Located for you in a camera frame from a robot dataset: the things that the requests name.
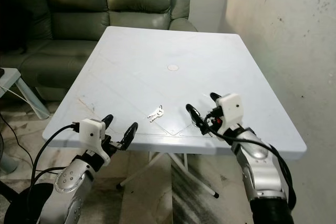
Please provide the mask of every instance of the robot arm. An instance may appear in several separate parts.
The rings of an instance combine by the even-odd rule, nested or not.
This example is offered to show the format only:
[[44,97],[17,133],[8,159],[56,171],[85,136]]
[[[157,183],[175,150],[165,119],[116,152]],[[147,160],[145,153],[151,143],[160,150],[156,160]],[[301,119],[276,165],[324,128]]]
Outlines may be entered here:
[[77,155],[71,164],[56,177],[54,189],[43,206],[40,224],[77,223],[82,204],[91,191],[96,172],[110,163],[110,157],[117,150],[126,150],[132,142],[138,124],[133,123],[120,142],[113,142],[105,135],[105,129],[113,119],[108,115],[102,121],[85,119],[75,123],[82,145],[87,148]]
[[[253,130],[242,127],[243,105],[239,95],[229,94],[221,97],[211,93],[211,98],[217,107],[204,120],[190,104],[187,104],[186,108],[203,135],[212,132],[220,141],[225,140],[231,146],[243,172],[243,182],[254,223],[293,224],[290,210],[295,205],[296,197],[292,186],[288,185],[291,193],[289,206],[279,169],[273,163],[273,152],[278,154],[277,151],[263,143]],[[208,125],[208,119],[211,119],[212,126]]]

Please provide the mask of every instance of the white folding table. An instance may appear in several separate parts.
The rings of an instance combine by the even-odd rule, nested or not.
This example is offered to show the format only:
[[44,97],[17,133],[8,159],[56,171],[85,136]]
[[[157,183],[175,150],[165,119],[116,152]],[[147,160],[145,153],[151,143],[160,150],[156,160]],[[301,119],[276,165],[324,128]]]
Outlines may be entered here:
[[[48,139],[73,121],[102,119],[111,113],[114,120],[107,134],[112,139],[122,139],[128,126],[138,122],[129,149],[169,153],[187,174],[187,166],[174,153],[231,153],[225,142],[203,136],[185,109],[190,103],[206,115],[215,106],[211,92],[239,93],[244,126],[277,148],[283,158],[299,159],[306,151],[301,136],[238,35],[112,26],[105,30],[43,138]],[[164,114],[150,123],[147,116],[159,105]],[[50,146],[80,147],[78,134],[64,131]]]

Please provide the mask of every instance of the metal key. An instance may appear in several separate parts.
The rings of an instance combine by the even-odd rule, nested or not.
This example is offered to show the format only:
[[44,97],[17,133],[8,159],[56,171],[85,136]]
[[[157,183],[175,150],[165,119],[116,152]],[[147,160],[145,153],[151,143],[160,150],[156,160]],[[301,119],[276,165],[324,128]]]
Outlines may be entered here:
[[162,105],[160,105],[152,114],[150,114],[149,116],[147,116],[147,118],[151,118],[150,119],[150,123],[153,122],[156,118],[159,118],[163,115],[164,110],[162,109]]

